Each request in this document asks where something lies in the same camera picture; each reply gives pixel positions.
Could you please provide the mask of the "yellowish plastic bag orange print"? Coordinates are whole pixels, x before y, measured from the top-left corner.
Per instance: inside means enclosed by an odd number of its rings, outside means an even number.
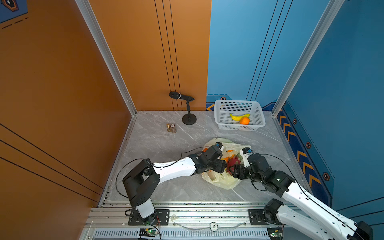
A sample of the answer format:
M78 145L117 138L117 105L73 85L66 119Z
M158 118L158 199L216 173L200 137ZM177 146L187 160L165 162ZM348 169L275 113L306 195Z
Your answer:
M235 155L235 156L238 156L240 158L241 164L243 164L243 161L242 161L242 158L240 156L240 150L242 150L243 148L250 148L251 147L251 146L247 146L247 145L236 144L236 143L233 143L232 141L230 141L228 139L223 139L223 138L213 138L210 141L208 141L205 144L205 146L210 147L210 146L214 145L216 142L220 142L224 146L222 160L226 161L227 157ZM226 150L233 150L233 152L226 153ZM226 171L226 169L222 174L210 170L208 172L202 173L202 177L208 183L210 183L216 187L225 189L225 190L231 190L231 189L235 188L241 182L241 180L235 179L230 173L228 173Z

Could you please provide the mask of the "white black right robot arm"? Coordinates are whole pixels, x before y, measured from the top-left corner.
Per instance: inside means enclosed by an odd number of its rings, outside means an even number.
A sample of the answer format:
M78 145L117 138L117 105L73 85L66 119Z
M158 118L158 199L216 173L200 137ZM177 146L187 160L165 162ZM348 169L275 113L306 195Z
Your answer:
M356 223L322 201L283 171L273 170L264 155L251 154L243 164L229 167L235 179L261 183L267 192L277 195L264 207L267 223L281 223L317 240L372 240L373 229L367 223Z

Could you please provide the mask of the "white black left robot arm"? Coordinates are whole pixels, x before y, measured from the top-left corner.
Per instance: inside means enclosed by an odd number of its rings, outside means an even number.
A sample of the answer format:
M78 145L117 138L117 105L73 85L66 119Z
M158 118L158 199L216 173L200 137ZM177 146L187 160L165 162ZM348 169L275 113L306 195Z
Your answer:
M122 180L131 206L143 220L154 218L151 196L156 187L169 180L210 170L222 174L227 167L227 162L222 160L223 149L222 143L217 142L205 151L173 162L153 163L150 159L142 159Z

